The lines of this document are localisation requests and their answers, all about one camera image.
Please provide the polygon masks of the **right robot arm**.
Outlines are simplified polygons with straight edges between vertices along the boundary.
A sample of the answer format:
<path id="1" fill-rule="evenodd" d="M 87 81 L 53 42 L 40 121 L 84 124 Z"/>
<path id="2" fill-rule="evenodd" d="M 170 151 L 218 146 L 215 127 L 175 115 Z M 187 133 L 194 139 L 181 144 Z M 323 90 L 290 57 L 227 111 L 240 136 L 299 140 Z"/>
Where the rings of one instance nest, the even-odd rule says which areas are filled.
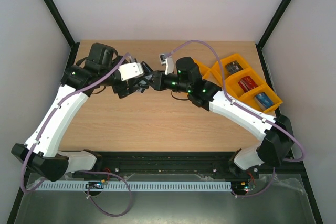
<path id="1" fill-rule="evenodd" d="M 165 54 L 159 58 L 165 70 L 154 73 L 154 90 L 186 93 L 195 106 L 230 119 L 260 141 L 236 152 L 229 164 L 232 176 L 242 177 L 249 168 L 261 164 L 281 165 L 293 145 L 293 141 L 283 133 L 289 125 L 288 118 L 281 116 L 276 119 L 225 94 L 220 86 L 202 78 L 199 66 L 190 57 L 180 58 L 177 62 Z"/>

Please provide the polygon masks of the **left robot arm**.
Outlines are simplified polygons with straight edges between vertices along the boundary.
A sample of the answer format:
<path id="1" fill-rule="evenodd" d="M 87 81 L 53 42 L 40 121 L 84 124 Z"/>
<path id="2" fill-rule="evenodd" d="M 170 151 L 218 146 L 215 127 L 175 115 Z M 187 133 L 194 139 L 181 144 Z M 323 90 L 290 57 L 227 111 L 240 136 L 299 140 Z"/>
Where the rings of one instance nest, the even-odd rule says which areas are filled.
<path id="1" fill-rule="evenodd" d="M 94 90 L 101 86 L 126 88 L 127 81 L 140 77 L 144 70 L 130 54 L 121 56 L 111 46 L 94 43 L 88 56 L 68 67 L 56 97 L 34 133 L 24 144 L 15 144 L 12 154 L 27 169 L 49 181 L 65 173 L 92 170 L 99 156 L 90 150 L 60 151 L 60 142 L 71 121 Z"/>

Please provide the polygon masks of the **black leather card holder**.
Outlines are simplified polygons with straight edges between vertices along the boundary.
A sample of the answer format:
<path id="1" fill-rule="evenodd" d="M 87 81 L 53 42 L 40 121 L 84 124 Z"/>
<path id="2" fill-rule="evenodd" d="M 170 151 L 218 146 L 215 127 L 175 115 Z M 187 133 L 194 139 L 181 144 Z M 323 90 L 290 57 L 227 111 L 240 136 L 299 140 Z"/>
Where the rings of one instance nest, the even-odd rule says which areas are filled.
<path id="1" fill-rule="evenodd" d="M 141 66 L 144 70 L 144 75 L 139 78 L 138 92 L 143 93 L 152 84 L 153 69 L 145 61 L 141 62 Z"/>

